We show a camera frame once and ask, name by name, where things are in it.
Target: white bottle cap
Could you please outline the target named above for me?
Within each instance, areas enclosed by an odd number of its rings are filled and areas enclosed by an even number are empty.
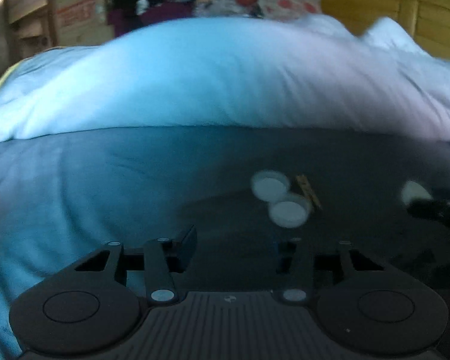
[[[270,203],[268,214],[273,223],[284,228],[303,225],[312,210],[311,202],[296,193],[288,193],[279,202]]]
[[[264,202],[281,200],[290,189],[290,180],[283,173],[264,170],[252,177],[253,194]]]

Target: bedding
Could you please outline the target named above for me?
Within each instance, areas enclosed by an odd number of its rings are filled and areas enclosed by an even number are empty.
[[[334,17],[322,14],[305,15],[292,21],[292,24],[308,31],[317,32],[322,35],[336,36],[345,39],[355,39],[346,27]]]
[[[196,17],[242,16],[247,17],[250,10],[236,0],[195,0],[193,15]]]
[[[450,140],[450,64],[271,20],[185,19],[142,28],[35,85],[13,99],[2,97],[6,85],[0,90],[0,142],[207,125]]]
[[[263,169],[305,173],[323,215],[297,230],[274,227],[250,190],[251,176]],[[139,247],[190,224],[199,247],[190,269],[176,276],[185,289],[273,286],[274,232],[323,251],[346,238],[435,288],[450,288],[450,274],[433,281],[450,261],[450,230],[407,215],[399,191],[409,179],[450,187],[450,145],[238,127],[110,128],[1,142],[0,360],[19,352],[8,308],[20,293],[105,242]],[[435,262],[414,262],[429,249]],[[130,287],[141,293],[140,276]]]
[[[415,43],[401,25],[389,17],[378,19],[360,38],[370,46],[430,56]]]
[[[320,0],[258,0],[266,19],[278,21],[296,20],[310,13],[321,13]]]
[[[0,82],[0,105],[9,104],[45,85],[63,70],[90,55],[96,48],[55,48],[20,61],[4,74],[6,80]]]

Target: circular pad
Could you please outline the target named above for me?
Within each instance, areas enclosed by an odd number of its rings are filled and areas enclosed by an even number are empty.
[[[363,315],[377,322],[400,322],[413,314],[414,304],[407,296],[395,291],[372,291],[358,300]]]
[[[43,306],[43,312],[52,321],[74,323],[93,316],[99,306],[98,299],[88,292],[68,291],[49,298]]]
[[[376,356],[423,352],[448,322],[447,305],[435,291],[386,271],[359,272],[324,290],[316,312],[336,342]]]

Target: bed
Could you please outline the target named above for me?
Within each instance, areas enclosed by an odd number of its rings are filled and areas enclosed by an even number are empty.
[[[431,55],[450,59],[450,0],[322,0],[322,9],[354,35],[390,17]]]

